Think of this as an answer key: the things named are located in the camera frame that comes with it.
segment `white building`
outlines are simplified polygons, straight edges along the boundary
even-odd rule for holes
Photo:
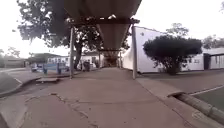
[[[95,64],[95,62],[99,62],[100,67],[102,67],[103,66],[103,55],[99,56],[98,52],[86,52],[86,53],[82,54],[80,63],[83,63],[85,61],[90,62],[91,65]],[[69,67],[70,59],[69,59],[69,56],[57,56],[57,57],[48,58],[47,63],[65,63],[66,66]]]
[[[155,68],[154,61],[148,58],[143,51],[143,44],[149,39],[153,40],[158,36],[165,35],[156,30],[143,27],[136,27],[136,44],[137,44],[137,71],[141,73],[160,72],[163,68],[158,66]],[[123,68],[133,69],[133,47],[123,55]],[[224,48],[203,49],[203,53],[193,57],[187,64],[187,67],[182,68],[182,71],[219,69],[224,68]]]

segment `building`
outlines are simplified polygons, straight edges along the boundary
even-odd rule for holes
[[[24,68],[26,67],[26,60],[21,58],[4,58],[5,68]]]
[[[158,36],[165,35],[156,30],[136,27],[136,44],[137,44],[137,71],[141,73],[160,72],[163,67],[154,66],[154,61],[148,58],[143,51],[143,44],[149,39],[153,40]],[[196,55],[187,62],[187,66],[182,71],[208,70],[224,68],[224,48],[202,49],[203,53]],[[133,69],[133,47],[123,55],[123,68]]]
[[[103,55],[99,55],[98,52],[84,52],[81,56],[80,64],[85,61],[88,61],[88,62],[90,62],[90,64],[95,64],[95,65],[98,63],[99,66],[102,67],[103,66]],[[69,67],[70,59],[69,59],[69,56],[50,57],[47,59],[47,63],[65,63],[66,66]]]

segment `tree trunk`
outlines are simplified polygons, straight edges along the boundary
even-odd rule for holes
[[[75,63],[74,63],[75,70],[77,70],[77,66],[79,64],[81,56],[82,56],[82,47],[76,47],[76,56],[75,56]]]

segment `bush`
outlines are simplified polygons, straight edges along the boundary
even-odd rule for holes
[[[181,67],[186,66],[188,59],[202,53],[200,40],[180,36],[160,36],[146,41],[143,46],[145,54],[155,61],[155,67],[162,64],[170,75],[177,74]]]

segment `walkway roof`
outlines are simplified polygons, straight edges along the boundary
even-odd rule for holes
[[[65,10],[75,21],[85,17],[131,18],[136,14],[141,0],[64,0]],[[130,24],[99,24],[105,49],[119,49]]]

